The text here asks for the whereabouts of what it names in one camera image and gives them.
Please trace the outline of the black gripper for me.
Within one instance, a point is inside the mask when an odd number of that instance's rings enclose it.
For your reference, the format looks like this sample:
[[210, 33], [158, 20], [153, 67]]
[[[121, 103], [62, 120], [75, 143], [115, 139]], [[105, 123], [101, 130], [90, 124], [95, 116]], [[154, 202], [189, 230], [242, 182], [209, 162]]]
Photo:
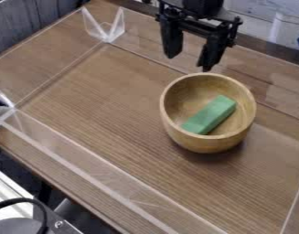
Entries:
[[223, 0], [158, 0], [157, 21], [166, 56], [173, 59], [182, 51], [182, 30], [203, 35], [203, 45], [197, 66], [211, 71], [231, 46], [230, 33], [237, 34], [244, 21], [223, 8]]

